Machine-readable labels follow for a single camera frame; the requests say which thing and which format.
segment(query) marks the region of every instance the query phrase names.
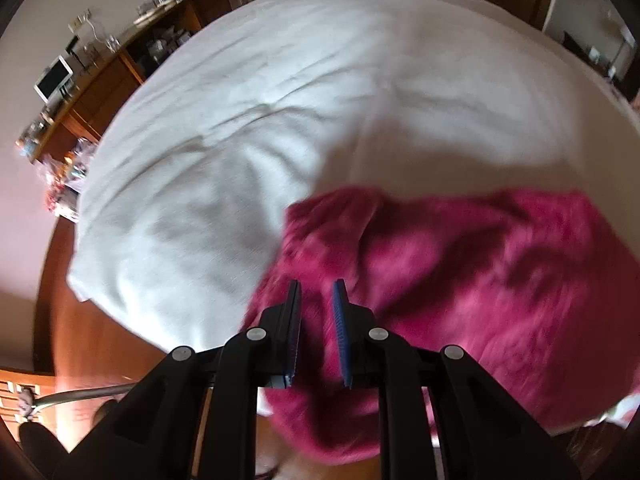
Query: power outlet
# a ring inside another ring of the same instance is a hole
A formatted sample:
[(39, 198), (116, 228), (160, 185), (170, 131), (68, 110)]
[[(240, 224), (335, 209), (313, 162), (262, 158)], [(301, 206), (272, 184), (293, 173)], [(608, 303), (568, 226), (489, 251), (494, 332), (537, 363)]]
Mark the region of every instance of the power outlet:
[(72, 34), (75, 34), (76, 31), (82, 27), (83, 23), (86, 23), (91, 18), (91, 10), (87, 9), (85, 12), (78, 14), (72, 21), (69, 23), (69, 30)]

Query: pink cloth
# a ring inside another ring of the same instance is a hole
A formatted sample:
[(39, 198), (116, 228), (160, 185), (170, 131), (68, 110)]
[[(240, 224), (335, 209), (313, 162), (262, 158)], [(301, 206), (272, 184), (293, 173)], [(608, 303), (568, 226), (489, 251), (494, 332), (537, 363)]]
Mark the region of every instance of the pink cloth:
[(634, 389), (640, 267), (584, 195), (532, 190), (398, 202), (346, 188), (287, 210), (246, 326), (302, 282), (296, 384), (267, 390), (289, 443), (327, 463), (378, 453), (374, 390), (342, 386), (332, 283), (414, 346), (465, 348), (548, 430)]

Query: silver screw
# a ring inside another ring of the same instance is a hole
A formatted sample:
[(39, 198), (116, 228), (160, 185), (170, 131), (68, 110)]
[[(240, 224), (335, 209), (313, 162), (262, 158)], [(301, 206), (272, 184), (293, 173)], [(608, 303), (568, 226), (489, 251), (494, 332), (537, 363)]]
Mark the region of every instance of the silver screw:
[(449, 345), (444, 349), (444, 355), (449, 359), (457, 361), (458, 359), (462, 359), (465, 355), (465, 351), (457, 345)]
[(189, 357), (191, 357), (191, 348), (188, 346), (178, 346), (178, 348), (174, 349), (171, 352), (171, 357), (174, 358), (175, 361), (186, 361)]
[(265, 329), (260, 328), (259, 326), (250, 328), (246, 331), (246, 338), (249, 341), (260, 341), (260, 339), (264, 339), (265, 337), (267, 337)]
[(387, 337), (389, 337), (389, 332), (387, 332), (384, 328), (380, 328), (379, 326), (377, 326), (369, 330), (369, 337), (374, 341), (384, 341)]

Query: wall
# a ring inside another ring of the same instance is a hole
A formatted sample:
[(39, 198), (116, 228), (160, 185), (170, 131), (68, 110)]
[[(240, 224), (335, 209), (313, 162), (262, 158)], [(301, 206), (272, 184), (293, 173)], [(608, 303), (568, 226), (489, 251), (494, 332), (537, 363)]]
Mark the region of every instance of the wall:
[(144, 1), (25, 0), (0, 38), (0, 367), (30, 366), (33, 305), (55, 224), (44, 209), (36, 167), (14, 147), (42, 108), (33, 84), (63, 53), (71, 39), (67, 23), (83, 9), (90, 8), (105, 31), (117, 34)]
[[(623, 24), (609, 0), (556, 0), (545, 31), (559, 43), (567, 31), (583, 48), (595, 46), (611, 60), (622, 44)], [(616, 63), (618, 74), (626, 71), (633, 52), (631, 47), (625, 47)]]

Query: bed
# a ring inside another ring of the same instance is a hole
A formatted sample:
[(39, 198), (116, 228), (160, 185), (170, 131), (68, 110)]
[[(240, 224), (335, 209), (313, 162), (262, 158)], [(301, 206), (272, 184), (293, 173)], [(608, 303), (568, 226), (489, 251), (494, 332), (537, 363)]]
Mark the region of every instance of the bed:
[(68, 282), (165, 351), (220, 346), (286, 207), (346, 184), (580, 189), (639, 256), (639, 127), (595, 72), (485, 1), (258, 0), (111, 123)]

